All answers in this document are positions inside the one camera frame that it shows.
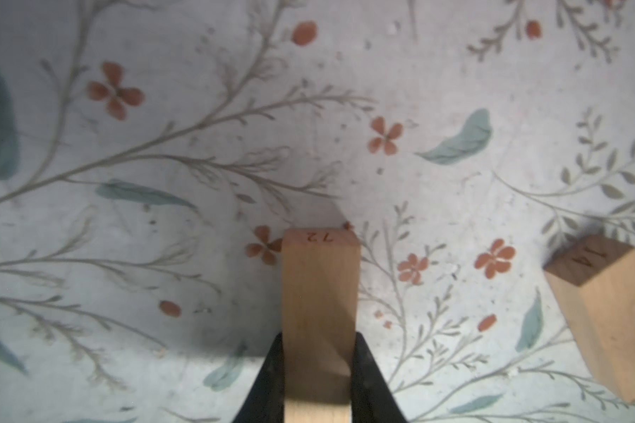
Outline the wood block numbered 72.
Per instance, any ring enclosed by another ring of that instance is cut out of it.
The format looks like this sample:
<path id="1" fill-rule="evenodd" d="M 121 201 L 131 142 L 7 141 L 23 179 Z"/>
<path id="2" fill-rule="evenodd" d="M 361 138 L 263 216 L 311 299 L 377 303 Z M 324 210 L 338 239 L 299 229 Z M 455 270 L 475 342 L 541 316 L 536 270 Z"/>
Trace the wood block numbered 72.
<path id="1" fill-rule="evenodd" d="M 282 241 L 284 419 L 349 422 L 361 244 L 337 228 Z"/>

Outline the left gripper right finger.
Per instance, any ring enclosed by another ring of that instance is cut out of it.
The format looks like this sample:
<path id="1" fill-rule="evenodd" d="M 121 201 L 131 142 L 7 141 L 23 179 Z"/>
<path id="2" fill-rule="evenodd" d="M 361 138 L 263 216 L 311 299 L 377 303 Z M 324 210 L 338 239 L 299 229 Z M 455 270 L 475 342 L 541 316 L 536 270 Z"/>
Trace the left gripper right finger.
<path id="1" fill-rule="evenodd" d="M 356 333 L 351 376 L 354 423 L 407 423 L 362 333 Z"/>

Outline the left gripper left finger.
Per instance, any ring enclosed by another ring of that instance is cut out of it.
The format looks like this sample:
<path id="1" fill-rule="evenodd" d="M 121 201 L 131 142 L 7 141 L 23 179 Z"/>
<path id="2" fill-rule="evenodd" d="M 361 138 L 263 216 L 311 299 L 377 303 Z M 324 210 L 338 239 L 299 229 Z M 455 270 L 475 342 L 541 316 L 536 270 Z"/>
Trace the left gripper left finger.
<path id="1" fill-rule="evenodd" d="M 279 333 L 233 423 L 284 422 L 284 368 L 282 334 Z"/>

